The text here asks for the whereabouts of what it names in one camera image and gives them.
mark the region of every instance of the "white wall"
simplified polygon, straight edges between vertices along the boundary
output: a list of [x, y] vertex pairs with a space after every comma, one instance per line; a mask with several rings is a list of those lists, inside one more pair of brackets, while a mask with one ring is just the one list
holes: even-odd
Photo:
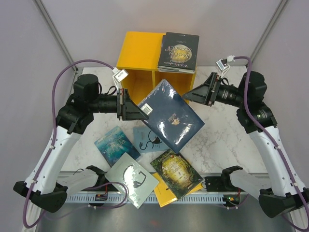
[[309, 1], [290, 1], [253, 68], [268, 85], [265, 102], [295, 170], [309, 186]]
[[[51, 90], [67, 66], [31, 0], [0, 7], [0, 224], [22, 229], [25, 198], [13, 191], [35, 167], [51, 134]], [[57, 109], [68, 97], [72, 71], [59, 82]]]
[[74, 60], [115, 65], [127, 31], [200, 35], [198, 65], [251, 55], [280, 0], [42, 0]]

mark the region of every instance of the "yellow shelf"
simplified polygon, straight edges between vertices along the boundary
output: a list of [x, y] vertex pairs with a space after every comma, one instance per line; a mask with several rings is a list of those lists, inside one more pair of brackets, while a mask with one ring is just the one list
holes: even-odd
[[128, 31], [118, 58], [117, 68], [129, 73], [122, 82], [135, 104], [139, 104], [154, 87], [166, 79], [180, 94], [193, 87], [195, 74], [159, 72], [162, 36], [165, 33]]
[[135, 104], [140, 103], [153, 89], [152, 71], [126, 69], [129, 75], [121, 82]]

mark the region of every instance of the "book cover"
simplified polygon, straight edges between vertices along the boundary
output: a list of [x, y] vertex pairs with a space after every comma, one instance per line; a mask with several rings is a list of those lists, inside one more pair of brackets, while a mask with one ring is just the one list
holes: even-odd
[[166, 151], [169, 147], [148, 127], [134, 127], [134, 146], [140, 153]]
[[[169, 190], [169, 187], [166, 185], [164, 180], [159, 176], [158, 173], [154, 173], [153, 176], [159, 181], [159, 184], [154, 188], [154, 193], [158, 199], [160, 207], [168, 205], [177, 200], [176, 196]], [[196, 185], [187, 195], [194, 193], [202, 189], [202, 183]]]
[[[105, 177], [110, 182], [116, 181], [124, 184], [128, 189], [127, 197], [136, 208], [144, 203], [159, 183], [127, 153], [105, 174]], [[125, 194], [125, 189], [121, 185], [114, 186]]]
[[180, 154], [167, 150], [150, 163], [179, 200], [202, 181], [202, 177]]
[[145, 125], [175, 153], [204, 125], [167, 80], [162, 80], [139, 107], [149, 116], [143, 120]]
[[167, 32], [162, 38], [159, 70], [194, 73], [197, 64], [198, 41], [198, 35]]
[[140, 157], [140, 153], [119, 126], [114, 127], [102, 138], [96, 140], [95, 145], [111, 167], [125, 152], [135, 160]]

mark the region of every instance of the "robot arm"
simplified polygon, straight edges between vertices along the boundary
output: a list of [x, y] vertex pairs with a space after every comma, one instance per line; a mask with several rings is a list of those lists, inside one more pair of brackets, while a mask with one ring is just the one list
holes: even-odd
[[[228, 65], [226, 60], [219, 62], [219, 69], [226, 73]], [[291, 212], [303, 207], [298, 193], [292, 183], [290, 176], [280, 157], [277, 147], [269, 139], [265, 132], [261, 131], [248, 117], [244, 108], [244, 87], [246, 73], [239, 87], [226, 84], [224, 79], [217, 73], [211, 73], [209, 78], [200, 86], [185, 93], [183, 98], [203, 105], [212, 106], [215, 101], [229, 104], [238, 108], [237, 117], [247, 134], [258, 148], [265, 167], [268, 171], [270, 181], [260, 180], [245, 172], [241, 167], [234, 166], [223, 170], [222, 182], [227, 190], [238, 187], [254, 196], [260, 203], [261, 208], [270, 218]], [[253, 117], [267, 130], [280, 146], [280, 149], [296, 179], [302, 195], [309, 202], [309, 189], [299, 179], [292, 164], [284, 150], [279, 136], [276, 119], [272, 111], [263, 102], [267, 85], [264, 77], [258, 72], [251, 72], [248, 86], [248, 107]]]
[[[105, 180], [105, 173], [94, 166], [57, 180], [71, 149], [93, 121], [93, 113], [116, 113], [119, 120], [148, 119], [130, 99], [127, 89], [120, 89], [117, 95], [99, 93], [99, 82], [95, 75], [79, 76], [73, 88], [74, 93], [56, 117], [56, 143], [30, 195], [30, 200], [35, 205], [51, 213], [60, 209], [67, 197], [85, 188], [101, 185]], [[53, 134], [33, 172], [25, 181], [16, 182], [14, 191], [20, 195], [26, 197], [35, 173], [51, 148], [52, 138]]]

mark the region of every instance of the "navy blue book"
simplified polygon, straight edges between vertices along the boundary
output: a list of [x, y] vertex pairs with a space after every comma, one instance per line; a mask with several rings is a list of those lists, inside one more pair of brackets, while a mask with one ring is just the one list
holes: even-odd
[[135, 160], [140, 157], [140, 153], [119, 126], [114, 127], [102, 138], [95, 141], [95, 145], [111, 167], [125, 152]]
[[134, 127], [134, 146], [140, 153], [166, 151], [169, 147], [148, 127]]
[[167, 80], [162, 80], [139, 107], [149, 116], [143, 120], [146, 126], [175, 153], [204, 125]]

